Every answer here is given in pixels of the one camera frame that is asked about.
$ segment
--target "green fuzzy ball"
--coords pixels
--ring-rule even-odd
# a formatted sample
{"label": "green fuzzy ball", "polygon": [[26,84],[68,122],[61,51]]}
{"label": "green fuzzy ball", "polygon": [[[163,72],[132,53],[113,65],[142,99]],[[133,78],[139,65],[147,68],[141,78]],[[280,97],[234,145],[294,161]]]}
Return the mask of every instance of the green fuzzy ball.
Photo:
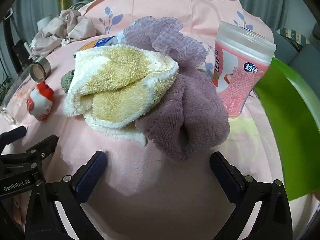
{"label": "green fuzzy ball", "polygon": [[67,74],[63,75],[63,77],[61,78],[60,84],[63,91],[65,91],[66,93],[68,93],[74,73],[75,71],[71,70]]}

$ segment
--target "yellow and white towel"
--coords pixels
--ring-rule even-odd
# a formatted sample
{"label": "yellow and white towel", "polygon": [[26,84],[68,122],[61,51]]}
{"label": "yellow and white towel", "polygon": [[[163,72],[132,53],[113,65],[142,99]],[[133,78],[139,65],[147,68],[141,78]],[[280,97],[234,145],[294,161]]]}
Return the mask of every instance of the yellow and white towel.
{"label": "yellow and white towel", "polygon": [[129,45],[79,51],[63,113],[84,114],[93,129],[146,145],[134,121],[161,100],[178,68],[169,56]]}

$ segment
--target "pink plastic container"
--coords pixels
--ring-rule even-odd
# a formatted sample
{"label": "pink plastic container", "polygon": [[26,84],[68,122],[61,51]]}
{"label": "pink plastic container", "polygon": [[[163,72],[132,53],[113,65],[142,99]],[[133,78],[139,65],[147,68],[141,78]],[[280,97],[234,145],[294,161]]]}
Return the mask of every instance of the pink plastic container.
{"label": "pink plastic container", "polygon": [[268,70],[275,50],[276,45],[266,38],[220,22],[212,81],[230,118],[240,115],[251,90]]}

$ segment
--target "blue gripper pad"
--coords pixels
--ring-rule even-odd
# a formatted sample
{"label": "blue gripper pad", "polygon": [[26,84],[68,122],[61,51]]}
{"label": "blue gripper pad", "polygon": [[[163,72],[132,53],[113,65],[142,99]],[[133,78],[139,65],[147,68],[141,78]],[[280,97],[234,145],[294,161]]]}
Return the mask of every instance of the blue gripper pad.
{"label": "blue gripper pad", "polygon": [[77,181],[77,184],[74,187],[78,204],[88,201],[91,192],[96,186],[100,176],[105,171],[107,164],[108,160],[106,154],[102,151],[97,151],[86,165],[79,168],[78,171],[82,171],[83,176]]}
{"label": "blue gripper pad", "polygon": [[220,152],[215,152],[211,155],[210,168],[229,202],[238,205],[241,202],[242,192],[245,187],[244,182],[241,181],[242,174],[235,170]]}
{"label": "blue gripper pad", "polygon": [[4,141],[6,145],[13,143],[14,141],[24,137],[27,134],[27,128],[20,126],[9,132],[4,133]]}

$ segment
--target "metal screw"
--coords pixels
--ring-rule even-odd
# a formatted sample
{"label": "metal screw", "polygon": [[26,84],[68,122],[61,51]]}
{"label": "metal screw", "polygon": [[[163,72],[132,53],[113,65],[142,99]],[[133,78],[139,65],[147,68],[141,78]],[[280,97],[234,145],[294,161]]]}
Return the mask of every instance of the metal screw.
{"label": "metal screw", "polygon": [[282,181],[279,180],[279,179],[276,179],[276,184],[277,184],[278,186],[282,186]]}
{"label": "metal screw", "polygon": [[70,181],[72,179],[72,177],[70,176],[70,175],[67,175],[67,176],[64,176],[63,177],[63,181],[64,182],[68,182],[68,181]]}
{"label": "metal screw", "polygon": [[42,180],[37,180],[36,181],[36,186],[40,186],[42,184]]}
{"label": "metal screw", "polygon": [[245,176],[245,180],[247,181],[247,182],[253,182],[253,177],[251,177],[251,176]]}

